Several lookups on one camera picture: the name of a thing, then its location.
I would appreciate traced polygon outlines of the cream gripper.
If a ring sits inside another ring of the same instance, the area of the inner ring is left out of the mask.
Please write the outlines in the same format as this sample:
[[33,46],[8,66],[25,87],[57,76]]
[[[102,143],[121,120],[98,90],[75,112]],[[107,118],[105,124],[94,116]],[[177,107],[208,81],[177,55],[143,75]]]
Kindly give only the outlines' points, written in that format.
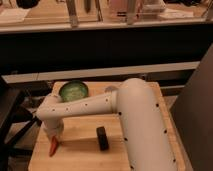
[[63,125],[58,125],[54,127],[45,127],[45,133],[49,140],[52,140],[53,137],[59,140],[63,131],[64,131]]

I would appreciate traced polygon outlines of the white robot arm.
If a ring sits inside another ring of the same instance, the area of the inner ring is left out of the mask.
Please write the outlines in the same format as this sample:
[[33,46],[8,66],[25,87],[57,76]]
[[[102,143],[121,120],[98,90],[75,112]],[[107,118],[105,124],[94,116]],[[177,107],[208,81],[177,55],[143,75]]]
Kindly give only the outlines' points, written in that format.
[[36,112],[49,135],[61,133],[67,117],[99,114],[118,116],[131,171],[177,171],[160,104],[142,79],[127,79],[115,91],[73,102],[51,93]]

